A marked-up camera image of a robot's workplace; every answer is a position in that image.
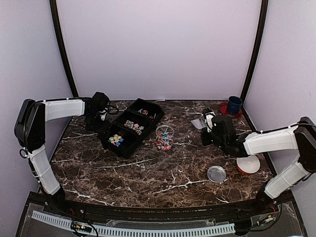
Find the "metal scoop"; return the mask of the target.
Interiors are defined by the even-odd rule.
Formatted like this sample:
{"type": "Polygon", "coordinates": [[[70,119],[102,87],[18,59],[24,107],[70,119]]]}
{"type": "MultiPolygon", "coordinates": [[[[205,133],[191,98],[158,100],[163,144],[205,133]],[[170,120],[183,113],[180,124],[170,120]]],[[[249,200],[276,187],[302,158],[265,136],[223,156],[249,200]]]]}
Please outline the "metal scoop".
{"type": "Polygon", "coordinates": [[[198,130],[202,130],[203,128],[207,127],[203,118],[194,119],[191,121],[191,123],[198,130]]]}

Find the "black three-compartment candy tray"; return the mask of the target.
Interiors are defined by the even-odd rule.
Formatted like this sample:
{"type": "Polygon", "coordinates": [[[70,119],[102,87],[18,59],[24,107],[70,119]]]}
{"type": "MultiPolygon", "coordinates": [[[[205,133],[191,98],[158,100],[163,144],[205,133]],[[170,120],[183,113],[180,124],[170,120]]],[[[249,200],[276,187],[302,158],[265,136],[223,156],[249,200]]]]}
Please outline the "black three-compartment candy tray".
{"type": "Polygon", "coordinates": [[[104,149],[129,158],[164,115],[160,105],[138,98],[98,138],[104,149]]]}

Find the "clear plastic cup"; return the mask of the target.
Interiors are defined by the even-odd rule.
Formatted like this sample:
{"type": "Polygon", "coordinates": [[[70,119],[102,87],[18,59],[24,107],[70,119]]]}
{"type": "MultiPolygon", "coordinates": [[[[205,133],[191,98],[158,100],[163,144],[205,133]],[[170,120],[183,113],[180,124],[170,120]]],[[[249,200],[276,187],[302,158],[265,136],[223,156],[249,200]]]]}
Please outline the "clear plastic cup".
{"type": "Polygon", "coordinates": [[[156,128],[156,146],[159,150],[169,151],[173,147],[174,129],[169,125],[160,125],[156,128]]]}

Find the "clear plastic lid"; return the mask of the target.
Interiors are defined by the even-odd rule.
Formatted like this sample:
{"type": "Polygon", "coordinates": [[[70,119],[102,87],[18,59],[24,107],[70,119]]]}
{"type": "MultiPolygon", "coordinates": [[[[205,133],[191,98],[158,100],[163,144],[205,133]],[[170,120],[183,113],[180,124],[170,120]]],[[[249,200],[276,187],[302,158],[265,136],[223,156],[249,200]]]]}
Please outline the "clear plastic lid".
{"type": "Polygon", "coordinates": [[[221,183],[226,179],[226,171],[223,167],[214,165],[209,167],[207,177],[211,182],[221,183]]]}

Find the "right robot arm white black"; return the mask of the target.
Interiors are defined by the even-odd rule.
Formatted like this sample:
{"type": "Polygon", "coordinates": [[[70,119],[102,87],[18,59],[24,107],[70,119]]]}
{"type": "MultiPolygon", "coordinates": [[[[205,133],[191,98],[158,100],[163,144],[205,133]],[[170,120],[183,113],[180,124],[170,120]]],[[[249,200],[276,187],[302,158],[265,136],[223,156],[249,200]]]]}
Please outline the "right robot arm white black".
{"type": "Polygon", "coordinates": [[[297,123],[267,131],[253,131],[238,135],[232,117],[215,115],[206,108],[203,110],[206,127],[202,129],[201,140],[204,146],[213,144],[225,155],[245,158],[260,153],[281,150],[297,150],[299,157],[282,173],[266,183],[262,194],[253,201],[252,210],[263,214],[271,206],[271,199],[312,175],[316,171],[316,125],[309,117],[302,117],[297,123]]]}

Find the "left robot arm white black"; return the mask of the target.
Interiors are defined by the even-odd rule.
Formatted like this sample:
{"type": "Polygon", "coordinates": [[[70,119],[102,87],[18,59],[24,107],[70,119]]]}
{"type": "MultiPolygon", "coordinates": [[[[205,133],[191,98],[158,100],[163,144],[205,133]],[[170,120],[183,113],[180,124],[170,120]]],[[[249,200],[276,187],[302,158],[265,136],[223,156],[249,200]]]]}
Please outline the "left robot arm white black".
{"type": "Polygon", "coordinates": [[[34,177],[43,192],[52,198],[50,207],[59,215],[66,215],[70,205],[65,201],[65,192],[57,181],[45,150],[45,124],[51,120],[85,117],[85,128],[98,134],[107,131],[106,120],[110,100],[104,93],[93,97],[64,98],[54,100],[26,99],[20,109],[14,134],[22,147],[20,155],[27,158],[34,177]]]}

